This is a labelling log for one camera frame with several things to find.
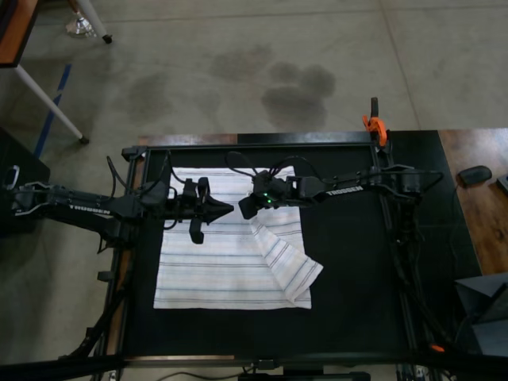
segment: wooden table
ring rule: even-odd
[[[492,170],[492,179],[457,188],[460,206],[484,275],[508,271],[508,196],[496,185],[508,173],[508,129],[441,131],[452,175],[476,165]]]
[[[483,274],[508,271],[508,196],[495,184],[497,177],[508,173],[508,129],[442,131],[440,138],[452,177],[455,177],[458,171],[475,165],[486,165],[492,170],[491,180],[468,189],[459,187],[457,194]],[[142,137],[139,145],[236,144],[237,141],[236,134],[169,135]],[[135,185],[140,183],[142,168],[143,164],[138,163]],[[125,251],[122,255],[118,285],[124,279],[125,269],[131,257],[130,251]],[[106,349],[108,355],[117,353],[122,314],[123,305],[119,307],[110,325]],[[196,359],[193,356],[157,356],[152,360]],[[203,356],[199,360],[217,359],[214,356]]]
[[[90,18],[94,30],[101,34],[103,40],[111,43],[111,35],[108,35],[94,7],[89,0],[78,0],[82,9]],[[13,68],[21,80],[40,98],[42,102],[71,130],[82,144],[89,140],[76,128],[76,126],[65,116],[58,106],[46,95],[32,77],[20,65],[23,51],[32,32],[33,25],[37,18],[40,0],[17,0],[17,7],[10,19],[6,32],[0,40],[0,68]]]

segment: blue tape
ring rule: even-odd
[[[68,63],[65,65],[65,68],[63,70],[62,78],[60,79],[60,83],[58,85],[58,91],[62,91],[65,88],[65,85],[67,84],[67,79],[69,78],[69,75],[71,74],[71,67],[72,65]]]
[[[62,94],[59,94],[55,99],[53,99],[53,102],[58,106],[61,98]],[[48,138],[49,130],[51,129],[53,119],[55,119],[55,114],[52,111],[49,111],[48,115],[46,116],[46,120],[44,121],[42,131],[40,132],[39,140],[37,141],[37,146],[35,147],[35,151],[33,152],[33,154],[36,156],[37,159],[39,159],[40,155],[42,154],[42,149],[44,148],[44,143],[46,143],[46,139]]]
[[[70,63],[65,65],[62,78],[60,78],[60,83],[58,84],[58,91],[60,91],[60,94],[58,94],[58,96],[56,96],[56,98],[53,99],[53,102],[57,106],[59,105],[60,99],[62,98],[61,91],[64,90],[69,75],[71,74],[71,67],[72,65]],[[51,129],[53,119],[55,119],[55,114],[50,110],[48,112],[48,115],[46,115],[46,120],[44,121],[44,125],[42,126],[42,131],[40,132],[39,140],[37,141],[35,151],[33,152],[33,154],[37,159],[40,158],[40,155],[42,154],[42,150],[44,149],[44,143],[46,143],[46,139],[48,138],[49,130]]]

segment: concrete floor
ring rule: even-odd
[[[112,45],[65,35],[46,4],[23,67],[50,94],[66,64],[42,160],[52,181],[107,193],[111,155],[143,135],[362,130],[378,96],[391,129],[506,127],[507,0],[92,0]],[[33,150],[48,111],[0,71],[0,125]],[[103,308],[109,268],[93,233],[52,221],[0,242],[0,363],[54,359]],[[374,367],[374,379],[394,379]],[[127,371],[125,379],[154,379]],[[230,370],[202,370],[202,374]]]

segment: clamp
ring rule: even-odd
[[[387,129],[384,121],[379,119],[379,105],[377,98],[371,98],[371,118],[367,119],[367,115],[363,116],[365,129],[369,133],[377,133],[378,146],[384,148],[388,142]]]

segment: towel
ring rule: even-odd
[[[309,287],[322,266],[305,255],[300,209],[260,210],[246,221],[238,202],[252,190],[250,177],[225,168],[175,168],[175,173],[195,182],[208,177],[212,197],[235,210],[202,225],[204,244],[192,243],[188,221],[164,232],[154,308],[310,309]],[[293,167],[278,177],[288,175],[294,175]],[[171,185],[181,193],[182,184]]]

